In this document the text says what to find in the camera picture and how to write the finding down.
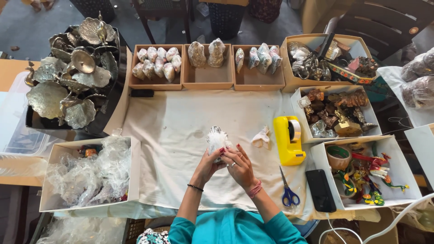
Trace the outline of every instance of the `hand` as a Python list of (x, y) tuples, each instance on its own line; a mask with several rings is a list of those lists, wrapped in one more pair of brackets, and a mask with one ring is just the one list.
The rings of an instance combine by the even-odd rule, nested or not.
[(258, 179), (253, 175), (252, 163), (244, 149), (239, 144), (237, 148), (239, 151), (227, 148), (221, 159), (227, 164), (230, 175), (248, 193), (256, 186)]
[(190, 184), (203, 189), (205, 183), (210, 180), (211, 176), (213, 176), (217, 170), (226, 166), (223, 162), (214, 163), (214, 160), (220, 157), (224, 151), (224, 148), (220, 148), (211, 153), (211, 155), (208, 155), (208, 149), (206, 149), (199, 165), (194, 171), (193, 177), (191, 177)]

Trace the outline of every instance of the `black bracelet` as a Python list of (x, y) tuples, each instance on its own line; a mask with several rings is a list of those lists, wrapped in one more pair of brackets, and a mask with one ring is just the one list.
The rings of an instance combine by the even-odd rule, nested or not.
[(187, 184), (188, 186), (191, 186), (191, 187), (193, 187), (193, 188), (196, 188), (197, 190), (199, 190), (199, 191), (201, 191), (201, 192), (204, 192), (202, 189), (200, 189), (199, 187), (197, 187), (197, 186), (194, 186), (194, 185), (191, 185), (191, 184)]

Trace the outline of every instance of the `scissors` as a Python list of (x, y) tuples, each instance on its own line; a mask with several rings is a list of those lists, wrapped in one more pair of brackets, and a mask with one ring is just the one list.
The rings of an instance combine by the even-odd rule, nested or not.
[(282, 196), (283, 205), (289, 207), (291, 206), (291, 204), (294, 205), (300, 204), (300, 198), (297, 196), (297, 194), (291, 191), (288, 184), (286, 183), (286, 179), (285, 176), (283, 175), (282, 167), (279, 166), (279, 168), (283, 179), (283, 196)]

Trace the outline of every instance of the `blue scissors handle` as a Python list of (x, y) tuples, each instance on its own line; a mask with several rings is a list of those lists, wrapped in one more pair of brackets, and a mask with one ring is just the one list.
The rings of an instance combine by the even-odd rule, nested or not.
[(284, 187), (283, 188), (283, 196), (282, 196), (283, 205), (289, 207), (291, 204), (299, 205), (300, 198), (295, 194), (291, 189)]

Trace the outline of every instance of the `woman's right hand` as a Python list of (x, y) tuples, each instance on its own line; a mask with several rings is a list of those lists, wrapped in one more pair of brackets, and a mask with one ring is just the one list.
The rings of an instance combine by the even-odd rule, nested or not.
[(227, 148), (227, 151), (220, 157), (226, 164), (230, 175), (234, 180), (249, 193), (258, 183), (253, 175), (252, 163), (244, 149), (237, 144), (237, 150)]

